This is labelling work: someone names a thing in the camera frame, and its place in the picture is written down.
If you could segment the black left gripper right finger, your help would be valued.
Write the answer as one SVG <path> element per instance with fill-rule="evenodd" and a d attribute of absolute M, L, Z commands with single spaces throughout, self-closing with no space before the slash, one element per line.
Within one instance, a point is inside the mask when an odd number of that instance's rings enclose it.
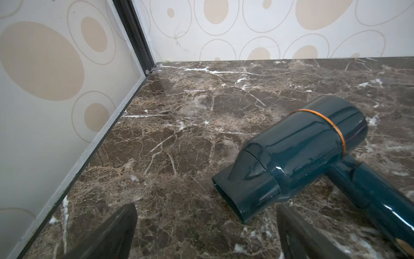
<path fill-rule="evenodd" d="M 286 259 L 349 258 L 289 206 L 278 206 L 277 225 L 282 251 Z"/>

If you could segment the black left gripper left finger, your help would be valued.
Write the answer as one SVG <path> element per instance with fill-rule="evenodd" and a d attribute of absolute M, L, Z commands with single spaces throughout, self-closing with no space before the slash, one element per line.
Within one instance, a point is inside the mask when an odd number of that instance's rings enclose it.
<path fill-rule="evenodd" d="M 123 205 L 64 258 L 127 259 L 137 221 L 135 204 Z"/>

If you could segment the dark green hair dryer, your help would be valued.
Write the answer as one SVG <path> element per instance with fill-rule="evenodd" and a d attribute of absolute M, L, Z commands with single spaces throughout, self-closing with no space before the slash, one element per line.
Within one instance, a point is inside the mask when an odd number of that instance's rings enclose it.
<path fill-rule="evenodd" d="M 414 204 L 351 152 L 368 134 L 352 103 L 323 96 L 248 140 L 212 182 L 243 223 L 322 175 L 406 257 L 414 255 Z"/>

